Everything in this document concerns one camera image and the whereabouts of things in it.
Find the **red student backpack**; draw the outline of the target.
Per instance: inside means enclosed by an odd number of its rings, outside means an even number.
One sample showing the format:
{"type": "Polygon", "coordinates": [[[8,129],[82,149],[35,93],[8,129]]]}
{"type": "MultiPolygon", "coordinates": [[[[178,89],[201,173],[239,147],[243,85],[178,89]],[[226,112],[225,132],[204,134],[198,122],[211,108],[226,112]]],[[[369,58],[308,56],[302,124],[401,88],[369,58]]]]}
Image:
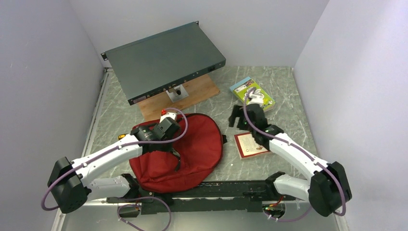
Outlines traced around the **red student backpack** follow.
{"type": "Polygon", "coordinates": [[[217,123],[208,115],[178,115],[187,133],[172,145],[180,154],[154,151],[129,160],[139,185],[154,193],[177,193],[199,185],[213,172],[223,156],[224,139],[217,123]]]}

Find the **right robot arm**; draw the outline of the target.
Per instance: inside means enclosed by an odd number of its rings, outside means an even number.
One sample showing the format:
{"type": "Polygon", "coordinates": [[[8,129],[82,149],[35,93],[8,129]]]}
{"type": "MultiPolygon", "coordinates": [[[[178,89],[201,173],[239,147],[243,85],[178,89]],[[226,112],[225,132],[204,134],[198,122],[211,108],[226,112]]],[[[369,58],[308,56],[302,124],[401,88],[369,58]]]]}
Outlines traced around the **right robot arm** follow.
{"type": "Polygon", "coordinates": [[[271,200],[283,195],[309,202],[320,215],[345,215],[352,193],[344,167],[329,163],[293,141],[276,125],[268,123],[258,104],[235,105],[228,118],[229,127],[247,130],[258,146],[277,154],[295,167],[303,179],[276,172],[266,180],[265,193],[271,200]]]}

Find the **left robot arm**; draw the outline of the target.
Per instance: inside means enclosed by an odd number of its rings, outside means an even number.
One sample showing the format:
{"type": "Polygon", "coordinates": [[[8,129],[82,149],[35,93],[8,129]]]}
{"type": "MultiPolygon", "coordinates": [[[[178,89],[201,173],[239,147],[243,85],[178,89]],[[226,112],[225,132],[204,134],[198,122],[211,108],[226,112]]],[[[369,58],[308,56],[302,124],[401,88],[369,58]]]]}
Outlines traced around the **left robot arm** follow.
{"type": "Polygon", "coordinates": [[[130,174],[101,178],[109,169],[133,158],[154,151],[170,151],[172,143],[185,132],[171,117],[158,124],[139,125],[119,141],[83,158],[69,161],[66,157],[54,164],[47,193],[51,193],[62,213],[68,214],[85,202],[117,197],[134,201],[140,194],[139,185],[130,174]]]}

